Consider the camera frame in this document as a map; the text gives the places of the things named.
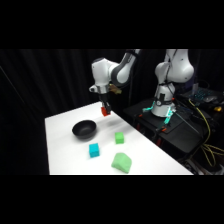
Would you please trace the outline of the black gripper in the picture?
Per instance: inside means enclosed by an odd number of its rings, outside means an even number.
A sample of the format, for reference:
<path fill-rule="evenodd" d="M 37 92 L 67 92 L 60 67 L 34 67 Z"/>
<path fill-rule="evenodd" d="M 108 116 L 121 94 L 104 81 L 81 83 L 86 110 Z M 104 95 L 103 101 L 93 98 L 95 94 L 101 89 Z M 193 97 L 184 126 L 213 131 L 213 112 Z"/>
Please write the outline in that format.
<path fill-rule="evenodd" d="M 107 115 L 111 113 L 111 106 L 109 105 L 109 94 L 108 93 L 103 93 L 99 95 L 99 99 L 102 102 L 102 105 L 106 107 Z M 105 108 L 101 107 L 101 112 L 102 114 L 105 114 Z"/>

